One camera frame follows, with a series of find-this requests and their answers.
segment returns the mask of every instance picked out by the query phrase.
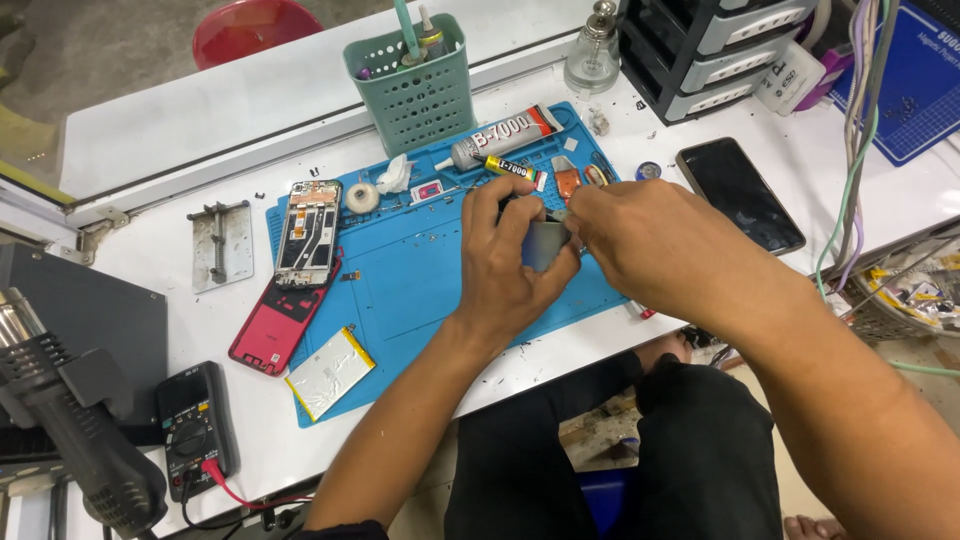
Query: red phone back cover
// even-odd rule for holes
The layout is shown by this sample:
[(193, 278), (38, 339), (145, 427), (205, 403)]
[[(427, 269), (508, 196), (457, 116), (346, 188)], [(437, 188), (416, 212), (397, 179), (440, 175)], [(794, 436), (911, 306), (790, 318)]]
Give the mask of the red phone back cover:
[(294, 349), (340, 271), (334, 259), (327, 285), (316, 289), (280, 290), (273, 278), (230, 346), (229, 356), (271, 377), (286, 369)]

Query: black pants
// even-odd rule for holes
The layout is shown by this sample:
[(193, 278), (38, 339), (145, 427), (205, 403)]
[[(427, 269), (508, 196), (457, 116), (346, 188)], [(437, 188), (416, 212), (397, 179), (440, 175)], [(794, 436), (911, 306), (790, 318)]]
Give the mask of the black pants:
[[(597, 538), (558, 425), (638, 372), (628, 352), (462, 418), (446, 540)], [(639, 465), (605, 538), (781, 540), (773, 420), (743, 383), (665, 355), (636, 399)]]

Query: multimeter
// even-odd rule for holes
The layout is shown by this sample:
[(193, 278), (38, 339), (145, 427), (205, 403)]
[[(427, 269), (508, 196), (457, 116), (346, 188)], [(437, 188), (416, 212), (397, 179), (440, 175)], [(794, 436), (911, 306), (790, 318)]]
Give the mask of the multimeter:
[(170, 498), (174, 503), (182, 501), (187, 483), (190, 498), (217, 485), (210, 474), (201, 470), (205, 459), (216, 457), (224, 478), (236, 472), (238, 463), (225, 386), (220, 364), (207, 361), (156, 387)]

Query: white tape roll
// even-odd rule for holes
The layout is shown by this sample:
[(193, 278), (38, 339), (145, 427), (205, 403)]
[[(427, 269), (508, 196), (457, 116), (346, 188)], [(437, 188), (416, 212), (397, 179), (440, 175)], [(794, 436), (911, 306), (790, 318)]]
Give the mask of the white tape roll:
[(366, 182), (347, 188), (347, 208), (354, 213), (370, 213), (380, 206), (380, 192)]

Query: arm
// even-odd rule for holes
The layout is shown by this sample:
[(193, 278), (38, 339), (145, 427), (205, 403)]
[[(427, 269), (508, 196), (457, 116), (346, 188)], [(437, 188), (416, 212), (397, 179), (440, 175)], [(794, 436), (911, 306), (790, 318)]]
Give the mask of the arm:
[(350, 434), (320, 483), (305, 530), (366, 520), (389, 528), (473, 380), (580, 269), (572, 244), (546, 272), (522, 266), (523, 237), (532, 220), (544, 218), (540, 198), (512, 201), (497, 224), (500, 200), (533, 189), (510, 175), (464, 199), (460, 305)]
[(851, 534), (960, 537), (960, 441), (807, 278), (663, 180), (583, 187), (570, 209), (614, 287), (744, 355), (798, 471)]

